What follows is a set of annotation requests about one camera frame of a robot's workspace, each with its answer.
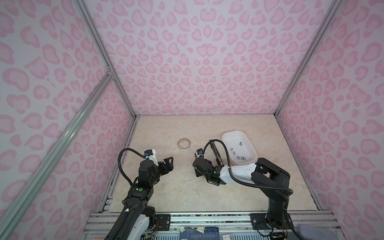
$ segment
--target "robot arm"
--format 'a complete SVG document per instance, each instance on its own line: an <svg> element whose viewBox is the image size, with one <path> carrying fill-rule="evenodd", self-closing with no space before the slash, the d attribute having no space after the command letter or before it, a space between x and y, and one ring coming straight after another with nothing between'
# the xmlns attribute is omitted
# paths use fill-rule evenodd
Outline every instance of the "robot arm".
<svg viewBox="0 0 384 240"><path fill-rule="evenodd" d="M147 206L153 194L153 185L161 175L173 170L173 157L157 162L155 154L153 149L144 152L146 159L140 163L139 176L122 201L124 208L105 240L137 240L147 228L155 226L155 208Z"/></svg>
<svg viewBox="0 0 384 240"><path fill-rule="evenodd" d="M289 187L289 173L265 158L259 158L256 163L243 166L213 166L211 161L204 158L203 150L198 149L192 165L197 177L203 175L208 183L216 186L235 182L233 176L249 184ZM268 212L265 216L266 223L271 228L277 228L282 225L284 220L287 193L276 189L261 188L261 190L269 198Z"/></svg>

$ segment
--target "roll of tape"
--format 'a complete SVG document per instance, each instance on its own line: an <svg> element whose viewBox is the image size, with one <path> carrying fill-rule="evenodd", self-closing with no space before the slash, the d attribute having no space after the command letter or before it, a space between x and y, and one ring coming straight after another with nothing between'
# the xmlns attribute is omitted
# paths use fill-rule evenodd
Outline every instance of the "roll of tape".
<svg viewBox="0 0 384 240"><path fill-rule="evenodd" d="M178 141L177 146L181 151L187 151L191 146L191 141L187 138L182 138Z"/></svg>

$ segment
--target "gray cloth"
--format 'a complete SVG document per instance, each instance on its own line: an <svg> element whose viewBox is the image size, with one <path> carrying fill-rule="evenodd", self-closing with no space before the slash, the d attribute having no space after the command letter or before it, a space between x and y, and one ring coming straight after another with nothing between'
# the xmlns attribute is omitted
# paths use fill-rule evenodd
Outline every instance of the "gray cloth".
<svg viewBox="0 0 384 240"><path fill-rule="evenodd" d="M336 233L307 224L300 224L297 230L305 240L339 240Z"/></svg>

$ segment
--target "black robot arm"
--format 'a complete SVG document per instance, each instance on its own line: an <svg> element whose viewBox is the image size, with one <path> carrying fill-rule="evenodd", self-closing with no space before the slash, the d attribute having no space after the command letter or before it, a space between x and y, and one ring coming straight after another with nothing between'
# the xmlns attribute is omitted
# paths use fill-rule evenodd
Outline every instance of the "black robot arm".
<svg viewBox="0 0 384 240"><path fill-rule="evenodd" d="M147 204L153 194L153 185L160 180L160 176L173 170L173 157L158 163L154 150L145 151L144 157L146 159L140 163L139 176L132 183L127 197L122 201L124 208L105 240L128 239L141 214L149 218L149 225L145 226L144 230L155 225L155 209Z"/></svg>
<svg viewBox="0 0 384 240"><path fill-rule="evenodd" d="M223 145L227 156L228 166L213 166L211 161L205 159L205 150L212 144L212 142L219 142ZM220 158L220 156L217 155L217 151L214 151L214 153L216 158ZM265 158L259 158L255 164L231 167L228 149L225 144L218 139L210 140L205 145L204 149L198 149L195 154L195 161L192 165L197 177L203 175L207 179L207 182L216 186L237 182L248 187L259 188L262 190L269 198L268 212L265 215L265 222L273 229L282 226L286 219L286 222L293 233L295 233L300 240L302 239L302 237L296 233L293 224L290 221L290 216L287 213L289 196L293 194L293 190L288 188L290 175L287 171ZM252 169L253 172L250 175L245 174L247 171L250 171L250 169Z"/></svg>

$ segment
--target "aluminum frame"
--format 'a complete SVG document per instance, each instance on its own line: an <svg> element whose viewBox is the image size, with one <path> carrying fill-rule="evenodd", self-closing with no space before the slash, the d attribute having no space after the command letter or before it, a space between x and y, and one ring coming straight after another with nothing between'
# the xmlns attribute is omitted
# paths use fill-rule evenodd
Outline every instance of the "aluminum frame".
<svg viewBox="0 0 384 240"><path fill-rule="evenodd" d="M248 231L241 231L241 230L238 230L238 231L230 231L230 232L227 232L227 231L219 231L219 234L220 235L223 235L223 234L226 234L226 233L231 233L233 234L233 237L234 238L231 238L233 240L271 240L270 237L263 237L260 233L258 232L255 232L255 231L252 231L252 232L248 232ZM343 233L341 231L337 231L335 232L336 235L338 236L338 239L339 240L345 240L345 237L343 235ZM85 239L89 239L88 237L91 237L92 239L94 238L100 238L102 236L100 235L92 235L92 234L83 234L80 238L80 240L85 240ZM163 232L158 232L156 233L156 240L182 240L180 238L180 233L179 232L172 232L172 233L163 233Z"/></svg>
<svg viewBox="0 0 384 240"><path fill-rule="evenodd" d="M286 102L288 101L289 96L293 92L293 88L299 82L301 74L303 73L303 70L308 65L309 61L311 60L311 57L314 55L316 48L319 46L323 36L325 35L328 28L331 26L331 23L335 18L336 14L341 9L340 6L343 2L344 0L333 0L333 2L331 3L331 6L329 7L323 21L321 22L317 32L315 33L313 40L310 46L308 47L307 52L304 55L303 60L301 61L299 67L297 68L295 74L293 75L291 82L289 83L287 89L283 94L283 97L281 98L279 105L276 108L276 112L275 112L276 118L280 115L282 109L284 108Z"/></svg>
<svg viewBox="0 0 384 240"><path fill-rule="evenodd" d="M89 114L94 109L96 103L109 86L112 78L113 75L110 73L107 73L104 76L101 82L97 85L96 89L80 108L79 112L69 123L68 127L63 132L63 135L53 146L52 150L43 159L39 168L30 177L23 190L9 206L0 222L0 240L7 240L12 234L25 212L28 210L29 206L45 184L46 180L51 175L56 164L62 158L72 140L75 138Z"/></svg>
<svg viewBox="0 0 384 240"><path fill-rule="evenodd" d="M309 192L310 192L310 194L311 194L311 196L312 196L312 198L313 198L313 201L314 201L316 207L317 207L319 210L326 210L326 209L324 208L324 205L321 203L320 199L317 197L317 194L316 194L315 190L313 189L310 180L307 178L307 176L306 176L306 174L305 174L305 171L304 171L303 166L301 165L301 163L300 163L299 160L298 160L299 158L296 156L296 154L295 154L295 152L294 152L294 150L293 150L293 147L291 146L290 142L288 141L287 136L285 135L285 133L284 133L284 131L283 131L283 128L281 127L281 125L280 125L279 121L277 120L277 118L276 118L276 122L277 122L277 124L279 125L280 131L283 133L285 142L287 143L287 145L288 145L288 147L289 147L289 150L290 150L291 153L292 153L293 159L295 160L296 165L297 165L297 167L299 168L299 171L300 171L300 173L301 173L301 175L302 175L302 177L303 177L303 179L304 179L305 184L307 185L307 188L308 188L308 190L309 190Z"/></svg>
<svg viewBox="0 0 384 240"><path fill-rule="evenodd" d="M129 132L126 136L126 139L124 140L124 148L129 147L129 145L131 144L134 132L136 130L138 120L139 120L139 117L136 117L136 119L133 119L131 126L129 128ZM127 152L125 152L121 158L122 164L124 164L126 154L127 154ZM103 193L103 197L102 197L101 202L100 202L100 205L96 210L97 212L103 212L104 207L107 204L108 197L110 195L112 195L112 193L115 190L115 186L117 184L118 177L119 177L119 168L118 168L117 162L115 162L114 167L113 167L113 171L112 171L112 173L109 177L108 183L107 183L107 188L105 189L105 191Z"/></svg>
<svg viewBox="0 0 384 240"><path fill-rule="evenodd" d="M294 226L298 224L310 224L312 226L329 229L335 232L342 231L332 211L288 211ZM170 214L169 231L161 233L176 233L180 227L187 226L216 226L220 232L256 232L251 224L250 214L255 212L159 212L159 214ZM120 213L98 213L90 214L83 234L108 233Z"/></svg>
<svg viewBox="0 0 384 240"><path fill-rule="evenodd" d="M73 0L73 1L74 1L83 21L85 23L85 26L87 27L87 29L90 33L93 41L95 42L96 48L99 50L100 56L103 59L105 66L108 68L108 71L114 76L113 80L116 84L116 87L119 91L121 98L123 99L123 102L124 102L126 108L129 111L129 114L131 115L131 117L133 119L135 119L136 114L133 111L132 105L129 102L128 96L127 96L126 92L124 91L124 88L121 84L121 81L119 80L119 77L116 74L116 71L115 71L115 68L113 67L112 61L107 54L107 51L103 45L101 37L100 37L100 35L96 29L96 26L92 20L92 16L88 10L87 5L85 4L84 0Z"/></svg>
<svg viewBox="0 0 384 240"><path fill-rule="evenodd" d="M191 114L140 114L141 117L173 117L173 116L243 116L243 115L274 115L274 113L191 113Z"/></svg>

